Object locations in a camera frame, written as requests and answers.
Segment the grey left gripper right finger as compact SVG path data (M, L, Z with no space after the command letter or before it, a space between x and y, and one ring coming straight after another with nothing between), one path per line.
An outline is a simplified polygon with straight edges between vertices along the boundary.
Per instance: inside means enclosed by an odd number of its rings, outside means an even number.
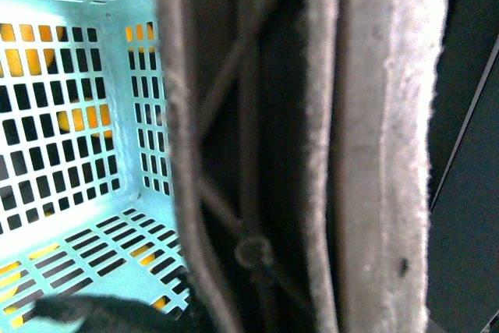
M428 128L448 0L307 0L307 276L318 332L423 332Z

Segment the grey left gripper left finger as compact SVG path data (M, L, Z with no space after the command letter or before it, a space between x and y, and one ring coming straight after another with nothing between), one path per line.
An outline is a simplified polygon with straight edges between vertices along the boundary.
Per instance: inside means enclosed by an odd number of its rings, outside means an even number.
M175 216L219 332L333 332L335 0L155 0Z

